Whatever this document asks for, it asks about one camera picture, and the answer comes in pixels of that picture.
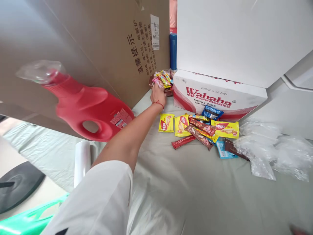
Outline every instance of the white sleeve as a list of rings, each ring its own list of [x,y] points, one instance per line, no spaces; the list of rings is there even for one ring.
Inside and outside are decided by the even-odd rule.
[[[131,168],[121,161],[91,168],[42,235],[126,234],[132,180]]]

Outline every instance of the hand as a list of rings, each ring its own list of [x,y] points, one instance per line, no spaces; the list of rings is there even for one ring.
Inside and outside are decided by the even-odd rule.
[[[164,94],[164,87],[159,88],[158,84],[153,84],[150,99],[152,103],[158,102],[165,107],[166,95]]]

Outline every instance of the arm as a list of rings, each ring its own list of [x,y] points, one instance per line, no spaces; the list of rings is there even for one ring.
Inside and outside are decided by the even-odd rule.
[[[151,102],[166,104],[164,89],[158,85],[152,86]],[[162,111],[162,105],[151,104],[138,117],[117,133],[104,147],[92,166],[110,160],[119,160],[127,163],[134,173],[138,152],[150,127],[157,115]]]

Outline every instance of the red string bracelet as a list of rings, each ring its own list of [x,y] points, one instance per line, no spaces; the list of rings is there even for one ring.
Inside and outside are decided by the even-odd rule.
[[[153,103],[158,103],[159,105],[162,105],[161,103],[159,103],[160,100],[158,100],[157,102],[153,102]]]

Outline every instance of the clear bottle cap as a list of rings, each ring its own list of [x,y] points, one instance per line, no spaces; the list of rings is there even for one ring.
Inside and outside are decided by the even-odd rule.
[[[59,61],[37,60],[23,65],[16,76],[33,82],[53,86],[58,73],[65,74],[65,68]]]

